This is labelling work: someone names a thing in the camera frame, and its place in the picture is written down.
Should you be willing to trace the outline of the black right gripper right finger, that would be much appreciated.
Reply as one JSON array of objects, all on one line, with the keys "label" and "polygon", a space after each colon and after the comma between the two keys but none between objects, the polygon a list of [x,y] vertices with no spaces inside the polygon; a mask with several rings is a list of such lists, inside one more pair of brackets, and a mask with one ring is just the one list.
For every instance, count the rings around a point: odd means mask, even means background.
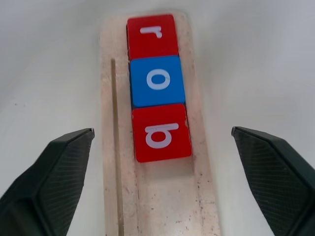
[{"label": "black right gripper right finger", "polygon": [[284,139],[239,126],[231,135],[274,235],[315,236],[315,169]]}]

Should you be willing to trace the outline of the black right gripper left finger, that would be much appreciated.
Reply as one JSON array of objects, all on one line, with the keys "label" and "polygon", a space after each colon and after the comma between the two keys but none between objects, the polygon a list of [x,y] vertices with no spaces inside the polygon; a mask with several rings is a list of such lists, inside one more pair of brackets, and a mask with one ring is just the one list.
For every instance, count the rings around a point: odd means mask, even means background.
[{"label": "black right gripper left finger", "polygon": [[66,236],[84,186],[93,128],[52,140],[0,198],[0,236]]}]

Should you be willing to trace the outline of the light wooden letter tray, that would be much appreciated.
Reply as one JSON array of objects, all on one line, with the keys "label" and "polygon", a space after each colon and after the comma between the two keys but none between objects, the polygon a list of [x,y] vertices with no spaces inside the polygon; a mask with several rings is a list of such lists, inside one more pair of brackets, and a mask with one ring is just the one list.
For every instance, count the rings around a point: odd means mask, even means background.
[{"label": "light wooden letter tray", "polygon": [[127,56],[128,17],[100,33],[102,160],[106,236],[221,236],[196,74],[192,29],[173,13],[182,61],[190,157],[139,163],[134,157]]}]

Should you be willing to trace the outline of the blue letter o block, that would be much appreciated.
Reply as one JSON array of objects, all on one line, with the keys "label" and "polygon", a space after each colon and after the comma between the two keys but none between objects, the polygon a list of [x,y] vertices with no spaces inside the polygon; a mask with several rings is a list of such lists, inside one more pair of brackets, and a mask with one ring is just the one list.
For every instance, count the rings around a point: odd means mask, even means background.
[{"label": "blue letter o block", "polygon": [[179,56],[134,59],[130,62],[134,107],[185,103],[185,88]]}]

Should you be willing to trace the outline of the red letter r block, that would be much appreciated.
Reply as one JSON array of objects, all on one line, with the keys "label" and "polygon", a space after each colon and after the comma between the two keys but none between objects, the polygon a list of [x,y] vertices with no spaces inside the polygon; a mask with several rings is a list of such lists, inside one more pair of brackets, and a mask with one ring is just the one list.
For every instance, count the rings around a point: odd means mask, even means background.
[{"label": "red letter r block", "polygon": [[130,60],[175,56],[179,53],[172,14],[129,18],[126,30]]}]

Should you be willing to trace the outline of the red letter b block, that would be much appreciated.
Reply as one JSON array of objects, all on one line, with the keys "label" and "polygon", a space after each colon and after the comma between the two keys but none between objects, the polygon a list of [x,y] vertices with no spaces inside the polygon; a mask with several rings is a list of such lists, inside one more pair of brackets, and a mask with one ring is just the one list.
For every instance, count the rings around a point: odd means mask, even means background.
[{"label": "red letter b block", "polygon": [[140,163],[192,155],[186,107],[172,104],[131,113],[136,160]]}]

